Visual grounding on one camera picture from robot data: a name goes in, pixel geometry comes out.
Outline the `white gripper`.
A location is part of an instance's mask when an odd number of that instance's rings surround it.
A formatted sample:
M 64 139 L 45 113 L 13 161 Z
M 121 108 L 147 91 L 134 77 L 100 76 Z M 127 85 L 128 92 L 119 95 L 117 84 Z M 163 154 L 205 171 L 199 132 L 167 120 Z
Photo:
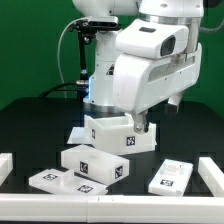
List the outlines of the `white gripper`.
M 148 132 L 146 109 L 168 99 L 168 111 L 177 113 L 184 90 L 194 85 L 199 77 L 202 46 L 181 58 L 158 60 L 121 54 L 114 68 L 113 102 L 117 108 L 132 114 L 134 131 Z

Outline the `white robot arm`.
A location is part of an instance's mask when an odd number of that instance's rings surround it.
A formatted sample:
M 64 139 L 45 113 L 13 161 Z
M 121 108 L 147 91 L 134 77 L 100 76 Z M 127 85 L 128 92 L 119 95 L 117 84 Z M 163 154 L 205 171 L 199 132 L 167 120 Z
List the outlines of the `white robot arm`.
M 176 113 L 199 77 L 198 42 L 206 8 L 224 0 L 72 0 L 84 42 L 97 40 L 95 71 L 84 99 L 90 107 L 130 114 L 134 131 L 148 131 L 148 109 L 166 100 Z

